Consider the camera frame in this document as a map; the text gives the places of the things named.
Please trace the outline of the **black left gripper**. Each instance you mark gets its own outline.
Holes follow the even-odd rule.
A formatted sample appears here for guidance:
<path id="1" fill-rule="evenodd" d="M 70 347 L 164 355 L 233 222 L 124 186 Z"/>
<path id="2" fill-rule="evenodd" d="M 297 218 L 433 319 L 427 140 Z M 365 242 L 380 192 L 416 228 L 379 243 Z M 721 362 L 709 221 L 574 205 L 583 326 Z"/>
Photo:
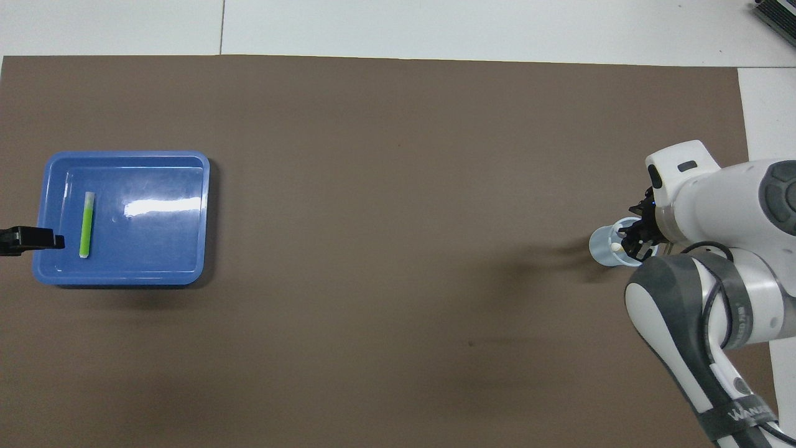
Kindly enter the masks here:
<path id="1" fill-rule="evenodd" d="M 20 257 L 23 251 L 61 250 L 65 239 L 49 228 L 22 228 L 22 250 L 18 249 L 20 228 L 1 230 L 1 257 Z"/>

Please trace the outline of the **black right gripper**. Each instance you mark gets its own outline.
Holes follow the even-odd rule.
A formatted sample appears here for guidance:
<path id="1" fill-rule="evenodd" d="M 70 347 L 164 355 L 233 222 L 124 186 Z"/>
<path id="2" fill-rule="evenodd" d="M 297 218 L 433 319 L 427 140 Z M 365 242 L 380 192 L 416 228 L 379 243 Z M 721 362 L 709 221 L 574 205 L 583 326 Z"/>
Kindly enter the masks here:
<path id="1" fill-rule="evenodd" d="M 655 215 L 656 206 L 654 188 L 649 187 L 644 193 L 644 198 L 628 208 L 628 212 L 637 215 L 640 220 L 621 228 L 620 244 L 623 248 L 631 248 L 631 258 L 635 261 L 646 260 L 647 242 L 652 246 L 660 242 L 660 230 Z"/>

